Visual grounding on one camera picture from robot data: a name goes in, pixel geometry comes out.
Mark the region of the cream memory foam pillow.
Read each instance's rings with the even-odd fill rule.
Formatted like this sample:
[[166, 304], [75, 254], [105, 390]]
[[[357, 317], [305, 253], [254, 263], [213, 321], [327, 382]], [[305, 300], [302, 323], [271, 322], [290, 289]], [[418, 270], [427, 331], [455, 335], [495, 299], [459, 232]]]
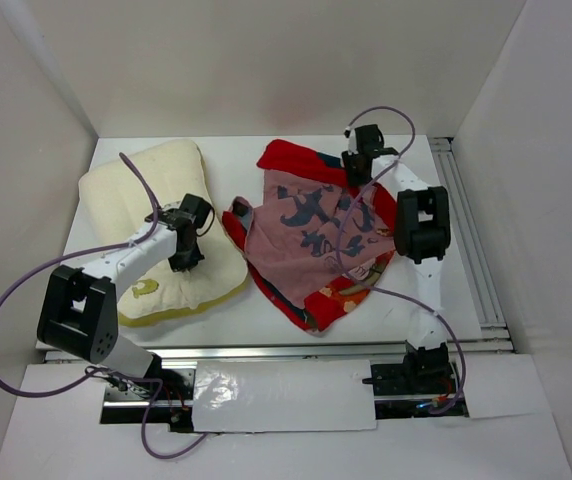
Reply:
[[112, 262], [118, 321], [127, 327], [206, 311], [240, 293], [248, 269], [214, 210], [204, 161], [191, 140], [172, 140], [96, 167], [80, 202]]

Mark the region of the red printed pillowcase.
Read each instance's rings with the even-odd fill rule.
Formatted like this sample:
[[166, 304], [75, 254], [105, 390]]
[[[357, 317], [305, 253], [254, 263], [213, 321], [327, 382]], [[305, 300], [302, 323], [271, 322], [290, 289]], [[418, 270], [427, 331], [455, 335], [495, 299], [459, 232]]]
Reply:
[[286, 140], [271, 141], [257, 166], [262, 204], [235, 198], [223, 226], [266, 298], [321, 333], [365, 300], [393, 258], [396, 201], [376, 184], [354, 205], [339, 158]]

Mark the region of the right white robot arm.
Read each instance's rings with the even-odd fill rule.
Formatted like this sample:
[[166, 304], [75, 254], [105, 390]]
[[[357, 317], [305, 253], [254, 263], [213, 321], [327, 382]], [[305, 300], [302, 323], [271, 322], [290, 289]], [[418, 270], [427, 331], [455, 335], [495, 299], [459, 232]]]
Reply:
[[400, 163], [401, 154], [385, 145], [375, 124], [349, 126], [344, 131], [347, 150], [341, 160], [351, 186], [372, 179], [372, 166], [382, 156], [395, 161], [391, 173], [400, 187], [396, 199], [393, 241], [396, 253], [407, 259], [414, 293], [395, 296], [415, 306], [406, 337], [406, 363], [402, 379], [414, 392], [426, 391], [437, 379], [437, 367], [448, 362], [448, 329], [441, 310], [441, 271], [451, 244], [448, 192], [431, 186]]

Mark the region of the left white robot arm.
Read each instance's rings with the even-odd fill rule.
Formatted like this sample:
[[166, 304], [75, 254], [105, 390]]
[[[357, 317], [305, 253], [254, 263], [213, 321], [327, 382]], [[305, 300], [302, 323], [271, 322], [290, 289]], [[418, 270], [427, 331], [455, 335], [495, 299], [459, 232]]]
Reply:
[[58, 266], [50, 275], [37, 339], [51, 347], [128, 376], [142, 399], [162, 390], [161, 359], [119, 334], [117, 304], [149, 270], [166, 261], [187, 272], [204, 259], [198, 230], [214, 220], [213, 207], [187, 194], [181, 202], [155, 206], [126, 247], [80, 267]]

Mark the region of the white cover plate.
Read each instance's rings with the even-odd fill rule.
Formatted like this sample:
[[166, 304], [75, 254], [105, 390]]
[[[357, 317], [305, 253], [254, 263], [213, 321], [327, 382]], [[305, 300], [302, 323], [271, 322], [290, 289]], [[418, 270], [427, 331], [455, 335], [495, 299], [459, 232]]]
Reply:
[[377, 427], [367, 360], [200, 362], [199, 433], [367, 431]]

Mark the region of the aluminium front rail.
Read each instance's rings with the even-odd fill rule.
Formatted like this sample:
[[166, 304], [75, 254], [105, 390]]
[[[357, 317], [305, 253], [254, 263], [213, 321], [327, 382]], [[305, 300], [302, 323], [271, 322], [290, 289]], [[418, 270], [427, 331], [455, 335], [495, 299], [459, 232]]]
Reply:
[[345, 343], [291, 346], [230, 346], [153, 349], [164, 360], [278, 359], [348, 356], [394, 356], [406, 353], [402, 343]]

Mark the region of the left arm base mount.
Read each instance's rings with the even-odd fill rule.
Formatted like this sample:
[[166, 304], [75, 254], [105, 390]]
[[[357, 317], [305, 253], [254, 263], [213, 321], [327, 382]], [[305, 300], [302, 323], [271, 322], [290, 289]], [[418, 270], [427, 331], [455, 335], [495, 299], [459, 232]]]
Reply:
[[174, 433], [193, 433], [192, 407], [195, 368], [165, 370], [162, 385], [134, 381], [87, 366], [85, 374], [105, 383], [100, 414], [102, 425], [165, 425]]

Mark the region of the aluminium side rail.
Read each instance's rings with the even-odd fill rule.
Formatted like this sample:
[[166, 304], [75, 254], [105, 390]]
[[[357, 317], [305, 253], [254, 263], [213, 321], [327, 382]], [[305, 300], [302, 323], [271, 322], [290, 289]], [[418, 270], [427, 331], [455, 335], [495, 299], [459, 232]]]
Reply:
[[486, 351], [514, 352], [509, 328], [483, 251], [481, 238], [456, 164], [452, 139], [429, 137], [438, 176], [450, 194], [451, 219]]

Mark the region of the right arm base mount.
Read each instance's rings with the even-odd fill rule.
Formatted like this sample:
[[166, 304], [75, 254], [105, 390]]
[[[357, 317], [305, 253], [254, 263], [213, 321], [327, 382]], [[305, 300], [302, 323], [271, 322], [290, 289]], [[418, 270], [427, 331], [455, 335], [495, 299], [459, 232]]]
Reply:
[[461, 376], [446, 344], [435, 349], [406, 347], [399, 362], [376, 362], [362, 383], [372, 388], [378, 420], [465, 416]]

